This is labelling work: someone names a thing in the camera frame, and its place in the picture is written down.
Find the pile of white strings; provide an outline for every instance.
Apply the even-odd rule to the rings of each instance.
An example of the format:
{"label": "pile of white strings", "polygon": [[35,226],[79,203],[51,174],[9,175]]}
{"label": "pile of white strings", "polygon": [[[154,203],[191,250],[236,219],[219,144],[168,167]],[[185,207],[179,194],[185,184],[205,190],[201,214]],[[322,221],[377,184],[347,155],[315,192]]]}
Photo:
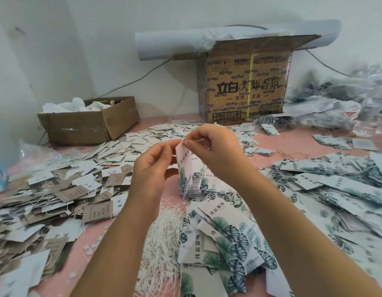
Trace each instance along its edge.
{"label": "pile of white strings", "polygon": [[162,200],[157,220],[148,230],[135,287],[137,296],[154,296],[172,291],[179,295],[177,250],[183,231],[184,210]]}

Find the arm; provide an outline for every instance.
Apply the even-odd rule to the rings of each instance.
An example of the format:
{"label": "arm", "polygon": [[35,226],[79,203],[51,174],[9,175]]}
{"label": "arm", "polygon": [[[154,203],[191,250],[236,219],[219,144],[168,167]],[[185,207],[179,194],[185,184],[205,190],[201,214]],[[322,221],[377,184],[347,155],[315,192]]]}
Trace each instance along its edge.
{"label": "arm", "polygon": [[176,162],[172,150],[180,141],[156,144],[136,160],[128,199],[71,297],[133,296],[145,237],[158,217],[165,179],[178,173],[167,168]]}
{"label": "arm", "polygon": [[[196,140],[208,138],[209,149]],[[253,167],[233,131],[205,124],[184,145],[248,204],[297,297],[382,296],[382,289]]]}

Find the barcode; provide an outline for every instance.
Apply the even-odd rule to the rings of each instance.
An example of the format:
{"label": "barcode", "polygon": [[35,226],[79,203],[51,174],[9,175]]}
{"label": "barcode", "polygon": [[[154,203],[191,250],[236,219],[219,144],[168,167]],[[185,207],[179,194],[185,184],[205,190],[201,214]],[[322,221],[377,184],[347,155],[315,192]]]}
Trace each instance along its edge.
{"label": "barcode", "polygon": [[242,116],[242,111],[234,111],[234,112],[217,112],[213,114],[214,121],[221,121],[227,119],[240,119]]}

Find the bottle label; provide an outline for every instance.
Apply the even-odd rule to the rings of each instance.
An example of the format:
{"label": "bottle label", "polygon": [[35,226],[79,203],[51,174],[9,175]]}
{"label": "bottle label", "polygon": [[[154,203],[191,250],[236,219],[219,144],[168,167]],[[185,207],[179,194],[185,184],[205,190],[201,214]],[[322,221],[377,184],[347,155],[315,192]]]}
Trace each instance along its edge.
{"label": "bottle label", "polygon": [[364,106],[362,107],[357,119],[363,122],[377,122],[382,118],[381,106]]}

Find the forearm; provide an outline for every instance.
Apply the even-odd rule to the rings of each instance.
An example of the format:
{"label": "forearm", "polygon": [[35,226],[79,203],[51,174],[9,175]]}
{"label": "forearm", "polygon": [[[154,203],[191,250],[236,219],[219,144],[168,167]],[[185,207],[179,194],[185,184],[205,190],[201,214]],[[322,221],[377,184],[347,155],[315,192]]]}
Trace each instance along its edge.
{"label": "forearm", "polygon": [[148,225],[124,205],[110,226],[71,297],[131,297],[139,272]]}
{"label": "forearm", "polygon": [[256,169],[250,168],[234,188],[248,204],[296,296],[382,296],[376,282]]}

